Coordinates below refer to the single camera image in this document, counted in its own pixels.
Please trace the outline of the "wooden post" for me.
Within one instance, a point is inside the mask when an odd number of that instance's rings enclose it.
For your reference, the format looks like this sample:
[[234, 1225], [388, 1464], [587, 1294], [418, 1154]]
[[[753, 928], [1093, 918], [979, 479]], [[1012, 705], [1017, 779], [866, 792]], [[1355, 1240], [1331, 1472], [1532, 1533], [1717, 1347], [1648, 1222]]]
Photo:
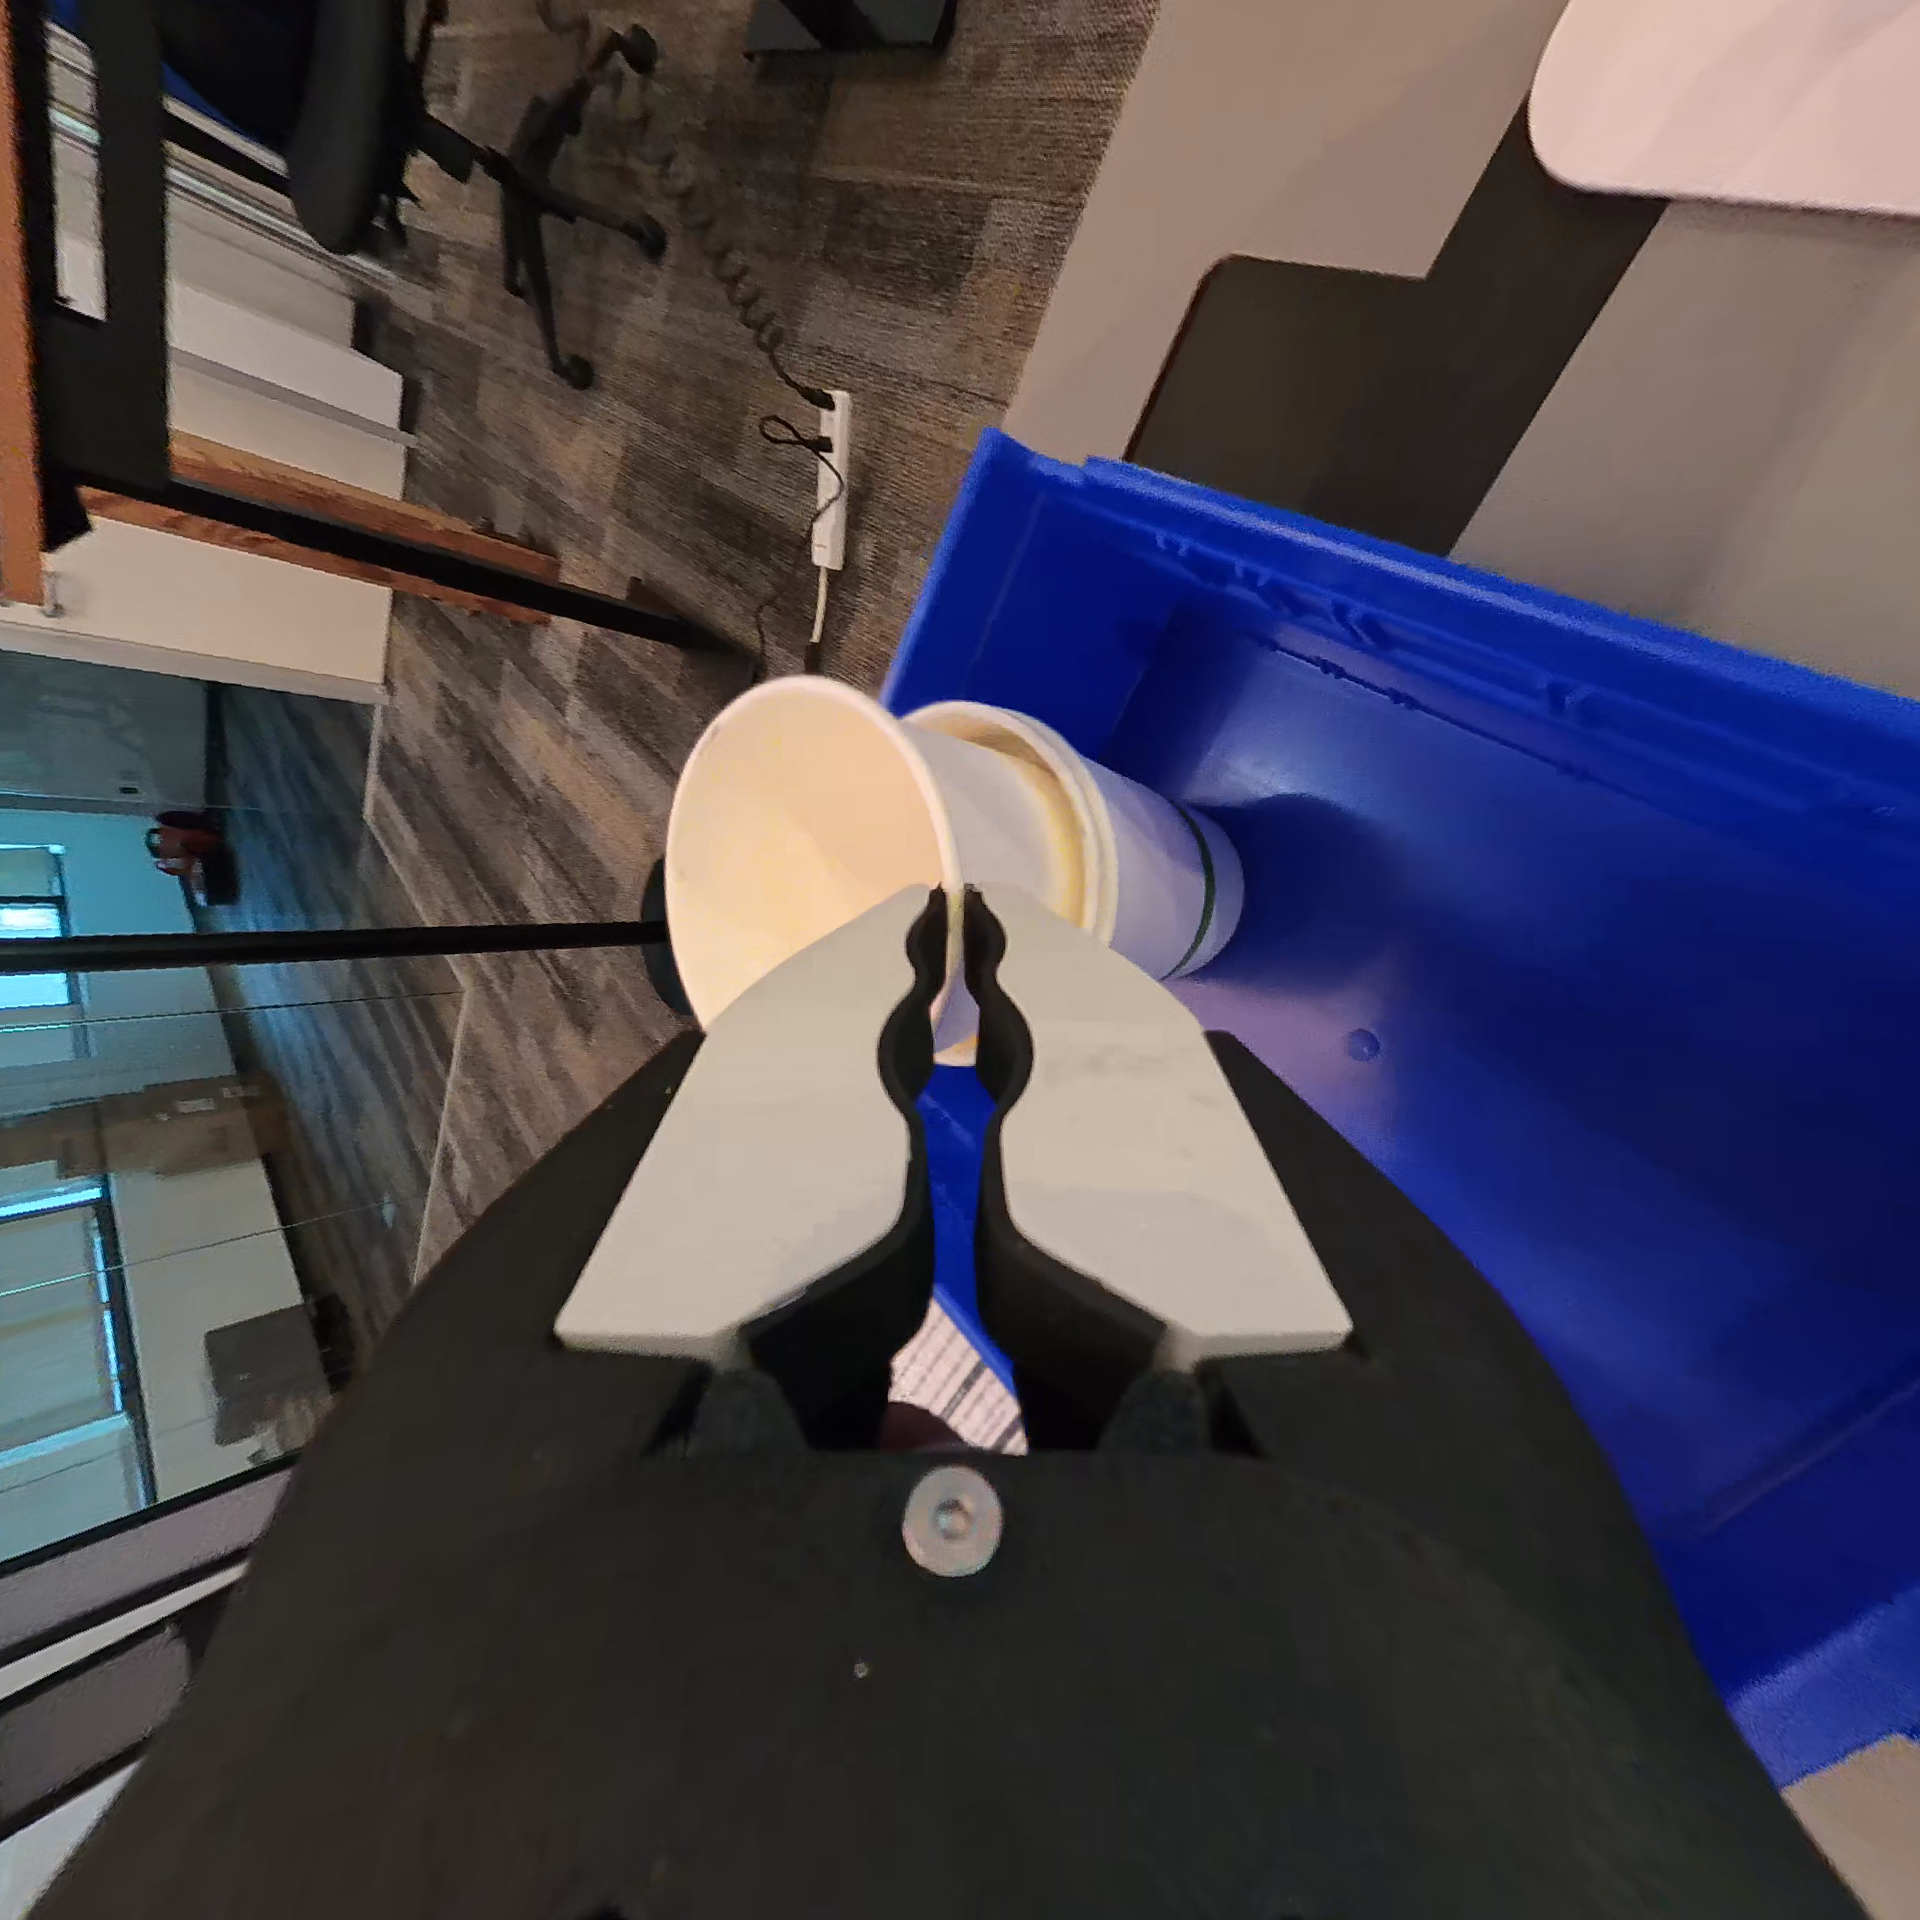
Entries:
[[377, 585], [522, 627], [552, 621], [517, 593], [478, 593], [420, 573], [420, 555], [501, 576], [509, 589], [560, 585], [560, 561], [402, 499], [277, 463], [184, 430], [171, 437], [164, 493], [81, 486], [90, 522], [180, 538], [337, 582]]

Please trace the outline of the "blue plastic bin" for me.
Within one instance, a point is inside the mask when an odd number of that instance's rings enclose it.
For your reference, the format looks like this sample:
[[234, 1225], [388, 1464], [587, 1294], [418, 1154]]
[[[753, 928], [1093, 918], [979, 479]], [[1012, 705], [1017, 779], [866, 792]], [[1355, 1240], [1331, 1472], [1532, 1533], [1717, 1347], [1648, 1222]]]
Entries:
[[1915, 702], [995, 429], [883, 702], [1226, 829], [1174, 992], [1518, 1311], [1770, 1777], [1915, 1741]]

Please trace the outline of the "black standing desk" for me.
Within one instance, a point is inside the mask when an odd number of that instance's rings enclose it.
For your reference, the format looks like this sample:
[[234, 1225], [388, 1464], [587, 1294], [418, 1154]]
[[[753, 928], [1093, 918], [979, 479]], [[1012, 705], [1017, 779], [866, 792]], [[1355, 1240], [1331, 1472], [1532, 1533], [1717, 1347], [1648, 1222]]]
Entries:
[[[171, 479], [166, 111], [152, 5], [81, 5], [93, 77], [96, 200], [102, 242], [101, 318], [57, 285], [53, 91], [41, 5], [4, 5], [4, 605], [34, 607], [45, 561], [90, 530], [81, 486], [164, 493]], [[728, 640], [675, 611], [572, 583], [509, 589], [478, 567], [420, 555], [429, 579], [517, 593], [531, 607], [604, 634], [691, 653]]]

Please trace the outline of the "white power strip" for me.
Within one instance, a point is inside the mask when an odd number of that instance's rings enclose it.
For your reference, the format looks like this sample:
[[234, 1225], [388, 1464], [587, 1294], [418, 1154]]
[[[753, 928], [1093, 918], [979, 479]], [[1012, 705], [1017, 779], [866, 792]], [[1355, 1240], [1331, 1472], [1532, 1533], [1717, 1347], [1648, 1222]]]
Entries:
[[821, 407], [817, 461], [817, 505], [810, 525], [810, 561], [817, 569], [835, 574], [846, 566], [849, 552], [849, 494], [850, 494], [850, 442], [852, 397], [833, 390]]

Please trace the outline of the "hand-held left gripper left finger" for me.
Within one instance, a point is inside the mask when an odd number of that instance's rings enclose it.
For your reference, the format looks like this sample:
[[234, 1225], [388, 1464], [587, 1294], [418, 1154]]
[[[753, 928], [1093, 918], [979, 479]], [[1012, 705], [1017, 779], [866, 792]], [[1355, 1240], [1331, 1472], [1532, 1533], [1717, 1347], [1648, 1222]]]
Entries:
[[804, 1438], [875, 1449], [936, 1274], [922, 1094], [953, 934], [905, 888], [705, 1031], [556, 1322], [576, 1353], [770, 1379]]

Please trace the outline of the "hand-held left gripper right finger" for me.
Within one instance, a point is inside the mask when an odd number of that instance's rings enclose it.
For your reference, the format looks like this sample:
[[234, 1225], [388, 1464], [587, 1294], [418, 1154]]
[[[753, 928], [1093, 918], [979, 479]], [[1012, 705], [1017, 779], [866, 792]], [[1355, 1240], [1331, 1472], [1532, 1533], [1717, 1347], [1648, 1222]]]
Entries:
[[1097, 1447], [1153, 1377], [1349, 1345], [1354, 1315], [1182, 1002], [1010, 882], [968, 889], [964, 977], [993, 1099], [976, 1318], [1033, 1455]]

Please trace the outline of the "black metal pole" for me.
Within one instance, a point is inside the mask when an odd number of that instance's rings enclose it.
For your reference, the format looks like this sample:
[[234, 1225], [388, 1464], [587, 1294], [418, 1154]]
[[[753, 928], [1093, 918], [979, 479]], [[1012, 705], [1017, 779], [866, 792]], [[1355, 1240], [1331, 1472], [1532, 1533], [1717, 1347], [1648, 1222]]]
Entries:
[[194, 928], [73, 934], [53, 898], [4, 901], [4, 1034], [38, 1037], [85, 1023], [85, 977], [184, 970], [297, 970], [520, 954], [638, 954], [661, 1003], [691, 1018], [653, 865], [627, 920], [408, 921], [339, 928]]

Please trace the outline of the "black office chair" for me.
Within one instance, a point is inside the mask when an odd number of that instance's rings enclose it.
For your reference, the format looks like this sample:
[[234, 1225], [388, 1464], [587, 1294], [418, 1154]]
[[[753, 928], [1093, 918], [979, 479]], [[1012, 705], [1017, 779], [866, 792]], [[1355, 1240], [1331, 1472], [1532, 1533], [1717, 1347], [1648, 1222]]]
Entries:
[[424, 5], [408, 40], [401, 2], [160, 2], [160, 55], [204, 106], [241, 138], [275, 154], [307, 235], [348, 257], [379, 234], [405, 241], [401, 207], [413, 198], [408, 170], [432, 160], [456, 184], [488, 177], [501, 200], [502, 281], [536, 312], [545, 360], [574, 391], [594, 384], [592, 365], [560, 347], [545, 222], [587, 225], [625, 235], [659, 262], [665, 232], [650, 213], [619, 215], [554, 184], [563, 150], [586, 129], [596, 87], [617, 66], [650, 80], [656, 40], [632, 26], [601, 40], [564, 90], [523, 111], [509, 150], [498, 151], [427, 107], [425, 69], [446, 5]]

